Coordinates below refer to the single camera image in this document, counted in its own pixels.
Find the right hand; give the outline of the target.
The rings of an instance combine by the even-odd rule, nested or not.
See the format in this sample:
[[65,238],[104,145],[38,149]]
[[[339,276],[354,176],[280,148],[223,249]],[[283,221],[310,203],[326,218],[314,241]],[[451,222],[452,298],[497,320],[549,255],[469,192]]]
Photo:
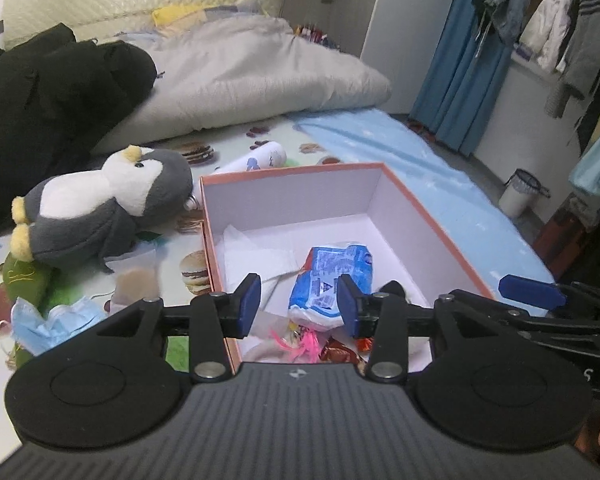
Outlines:
[[587,422],[577,437],[576,448],[585,454],[600,452],[600,421]]

